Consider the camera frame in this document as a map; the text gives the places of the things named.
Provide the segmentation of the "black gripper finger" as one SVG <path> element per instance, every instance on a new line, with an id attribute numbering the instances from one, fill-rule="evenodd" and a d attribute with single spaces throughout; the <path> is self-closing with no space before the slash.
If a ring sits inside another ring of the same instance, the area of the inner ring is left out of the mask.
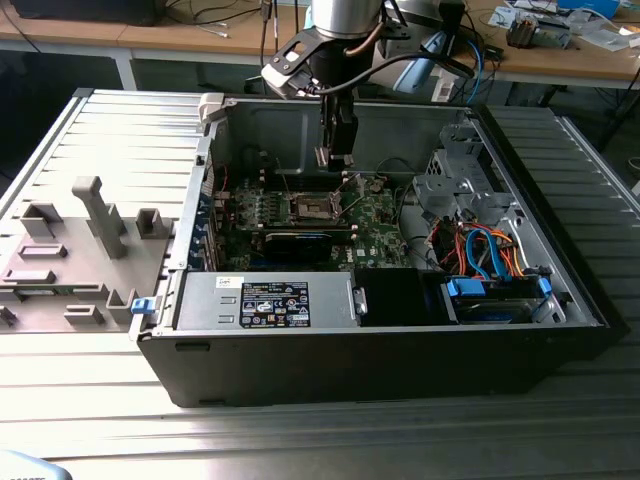
<path id="1" fill-rule="evenodd" d="M 330 97 L 329 152 L 332 157 L 351 155 L 358 129 L 353 96 L 336 94 Z"/>
<path id="2" fill-rule="evenodd" d="M 331 149 L 334 137 L 335 98 L 323 97 L 321 104 L 322 147 Z"/>

